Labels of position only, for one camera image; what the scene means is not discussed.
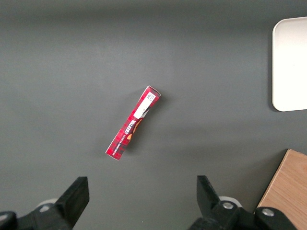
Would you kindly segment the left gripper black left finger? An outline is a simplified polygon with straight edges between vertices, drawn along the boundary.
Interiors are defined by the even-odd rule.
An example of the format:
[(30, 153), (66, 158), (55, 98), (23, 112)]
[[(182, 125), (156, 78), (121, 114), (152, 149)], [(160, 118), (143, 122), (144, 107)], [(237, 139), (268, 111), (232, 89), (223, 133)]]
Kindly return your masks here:
[(22, 217), (18, 217), (13, 211), (1, 212), (0, 228), (2, 230), (71, 230), (88, 203), (88, 178), (78, 177), (55, 203), (39, 205)]

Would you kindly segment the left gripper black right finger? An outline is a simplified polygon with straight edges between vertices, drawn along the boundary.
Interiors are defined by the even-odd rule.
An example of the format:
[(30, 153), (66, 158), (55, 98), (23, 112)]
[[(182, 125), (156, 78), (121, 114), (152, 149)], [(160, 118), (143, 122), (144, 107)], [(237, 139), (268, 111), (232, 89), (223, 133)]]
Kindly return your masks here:
[(222, 200), (205, 175), (197, 176), (197, 202), (202, 217), (190, 230), (295, 230), (280, 210), (259, 207), (253, 213), (231, 200)]

